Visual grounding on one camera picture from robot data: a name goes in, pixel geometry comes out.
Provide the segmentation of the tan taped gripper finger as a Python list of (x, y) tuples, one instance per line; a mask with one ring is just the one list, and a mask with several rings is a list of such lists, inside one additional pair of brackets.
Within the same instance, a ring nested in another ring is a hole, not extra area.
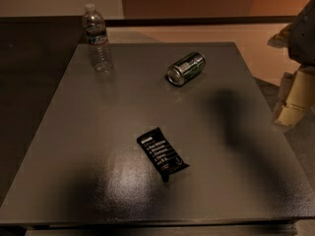
[(315, 67), (301, 65), (293, 74), (284, 73), (279, 101), (274, 108), (274, 122), (283, 127), (293, 127), (314, 105)]
[(268, 44), (275, 48), (287, 48), (288, 39), (291, 34), (292, 24), (285, 26), (278, 33), (273, 35), (269, 40)]

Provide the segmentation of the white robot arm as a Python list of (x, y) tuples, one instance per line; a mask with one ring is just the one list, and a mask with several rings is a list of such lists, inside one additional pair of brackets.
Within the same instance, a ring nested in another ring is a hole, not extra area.
[(288, 57), (299, 64), (293, 74), (283, 74), (279, 101), (273, 112), (273, 123), (289, 129), (315, 105), (315, 0), (310, 0), (268, 44), (286, 48)]

